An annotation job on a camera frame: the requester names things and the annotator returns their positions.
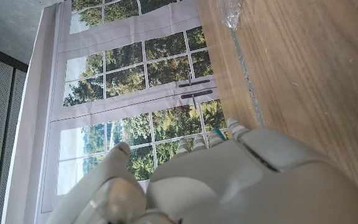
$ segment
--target wooden surface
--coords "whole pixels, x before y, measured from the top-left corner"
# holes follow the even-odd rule
[[[253,128],[230,30],[214,0],[197,1],[224,115]],[[244,0],[236,35],[265,125],[325,153],[358,186],[358,0]]]
[[[202,4],[202,8],[208,13],[208,16],[202,17],[205,20],[203,22],[217,21],[217,14],[209,14],[214,10],[213,5]],[[225,118],[238,118],[238,121],[247,124],[250,128],[258,127],[259,124],[244,81],[236,48],[234,42],[230,41],[232,40],[230,30],[224,26],[203,26],[203,31],[205,34],[210,34],[206,35],[206,42],[221,104],[225,108],[223,111]]]

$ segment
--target window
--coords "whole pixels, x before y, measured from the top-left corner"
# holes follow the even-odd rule
[[[63,106],[213,73],[201,27],[67,60]]]
[[[70,34],[151,12],[177,0],[71,0]]]
[[[159,164],[172,158],[178,140],[187,138],[192,148],[195,134],[206,136],[213,128],[224,131],[227,137],[219,100],[197,103],[197,109],[185,105],[63,130],[60,134],[57,194],[66,194],[120,141],[130,145],[127,168],[141,181],[149,179]]]
[[[173,2],[175,7],[158,9]],[[71,0],[68,4],[70,33],[114,22],[59,40],[42,213],[52,211],[119,141],[130,145],[127,169],[146,188],[155,168],[174,155],[179,139],[189,139],[191,147],[195,134],[206,136],[212,127],[226,130],[215,100],[219,94],[210,75],[203,30],[196,27],[200,19],[195,2]],[[144,26],[131,26],[142,18]],[[68,23],[62,21],[61,28]],[[123,32],[121,23],[134,30]],[[107,34],[102,39],[101,32]],[[188,84],[189,74],[197,84]],[[184,97],[206,91],[195,97],[196,106],[192,97]]]

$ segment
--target clear plastic wrap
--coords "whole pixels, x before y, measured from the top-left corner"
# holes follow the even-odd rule
[[[222,22],[236,29],[240,19],[241,0],[215,0]]]

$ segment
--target window mullion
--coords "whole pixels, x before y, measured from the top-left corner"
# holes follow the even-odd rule
[[[155,148],[155,138],[154,138],[154,127],[153,127],[153,116],[152,113],[149,113],[149,121],[150,121],[150,132],[152,136],[152,146],[153,146],[153,161],[154,168],[157,168],[157,150]]]
[[[189,58],[191,78],[196,78],[196,75],[194,74],[193,61],[191,60],[189,41],[187,39],[186,31],[183,31],[183,35],[185,36],[186,52]]]
[[[102,2],[102,24],[104,24],[104,0]]]

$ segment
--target robotic hand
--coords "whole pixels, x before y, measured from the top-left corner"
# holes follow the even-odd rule
[[[269,128],[227,121],[152,174],[147,193],[120,142],[65,196],[48,223],[358,223],[358,188],[326,157]]]

